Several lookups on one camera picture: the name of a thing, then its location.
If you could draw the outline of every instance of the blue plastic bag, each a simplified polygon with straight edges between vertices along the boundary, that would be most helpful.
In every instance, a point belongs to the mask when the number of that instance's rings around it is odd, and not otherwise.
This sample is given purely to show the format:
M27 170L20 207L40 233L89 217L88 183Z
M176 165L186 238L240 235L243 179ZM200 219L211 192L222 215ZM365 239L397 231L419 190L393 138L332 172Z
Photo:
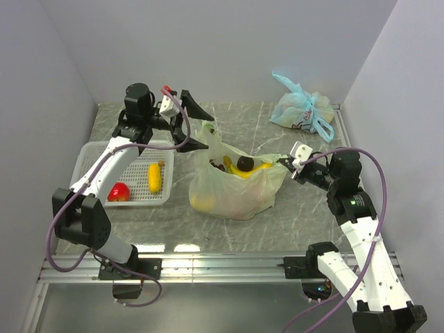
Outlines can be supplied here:
M326 142L331 142L334 129L330 122L334 118L334 111L330 100L318 92L306 92L299 83L295 85L284 76L273 73L273 77L292 93L285 94L280 99L270 120L284 127L318 133Z

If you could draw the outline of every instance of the marble table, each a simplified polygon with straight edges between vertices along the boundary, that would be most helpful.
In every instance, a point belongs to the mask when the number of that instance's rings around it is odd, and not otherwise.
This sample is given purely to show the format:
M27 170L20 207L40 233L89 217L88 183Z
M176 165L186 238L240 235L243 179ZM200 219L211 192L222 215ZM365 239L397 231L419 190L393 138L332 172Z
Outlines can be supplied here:
M223 141L252 155L288 153L295 141L317 151L344 146L336 131L331 144L318 135L282 128L269 121L274 103L201 103L214 116ZM102 103L90 141L111 138L121 103ZM199 123L192 121L195 130ZM171 139L156 132L154 139ZM325 192L310 184L299 185L289 177L276 194L275 207L248 221L219 219L191 208L188 188L194 176L192 153L175 153L173 186L169 200L156 207L106 208L114 233L142 252L225 253L231 251L296 251L319 241L333 241L342 252L351 251L328 210ZM78 254L80 246L61 241L58 254Z

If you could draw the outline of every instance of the plastic bag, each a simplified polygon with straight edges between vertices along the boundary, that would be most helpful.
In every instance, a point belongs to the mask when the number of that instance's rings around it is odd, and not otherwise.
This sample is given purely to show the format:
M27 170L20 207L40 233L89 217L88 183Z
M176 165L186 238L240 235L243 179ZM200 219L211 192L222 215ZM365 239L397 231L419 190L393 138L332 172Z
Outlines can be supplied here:
M197 140L209 149L196 151L194 167L196 174L189 186L189 202L199 212L224 219L248 220L275 204L275 194L284 181L287 169L277 163L283 155L249 156L243 151L222 142L213 125L204 121ZM262 162L272 163L267 169L260 169L249 178L224 172L215 166L223 166L223 158L228 156L234 164L241 156L252 157L254 167Z
M273 73L273 77L289 88L292 93L285 94L280 99L270 120L284 127L318 133L326 142L331 142L334 129L330 122L334 118L334 111L330 100L318 92L313 94L306 92L299 83L295 85L284 76Z

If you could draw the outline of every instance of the perforated basket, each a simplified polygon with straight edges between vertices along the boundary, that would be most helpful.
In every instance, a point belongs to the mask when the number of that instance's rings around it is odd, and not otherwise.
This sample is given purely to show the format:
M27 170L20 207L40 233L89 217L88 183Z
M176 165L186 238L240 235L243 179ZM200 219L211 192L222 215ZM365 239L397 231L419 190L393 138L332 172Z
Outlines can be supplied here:
M172 146L171 142L165 140L151 140L150 144L154 146ZM106 149L108 141L88 142L84 145L77 157L76 166L71 178L71 185L82 178L85 173L97 161L100 155ZM160 160L165 162L162 166L162 188L158 193L151 193L148 189L148 167L152 163L158 163ZM106 200L105 206L156 206L161 205L168 200L173 182L173 151L159 151L155 149L145 149L142 154L131 163L122 173L119 182L126 184L130 189L129 201Z

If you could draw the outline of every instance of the red tomato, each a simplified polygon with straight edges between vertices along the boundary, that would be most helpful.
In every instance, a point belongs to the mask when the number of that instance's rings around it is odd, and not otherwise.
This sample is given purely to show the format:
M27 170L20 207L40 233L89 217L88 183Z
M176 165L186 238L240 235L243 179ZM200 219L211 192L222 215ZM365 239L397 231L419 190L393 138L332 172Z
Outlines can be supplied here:
M130 200L130 189L122 182L116 182L110 194L108 201L128 201Z

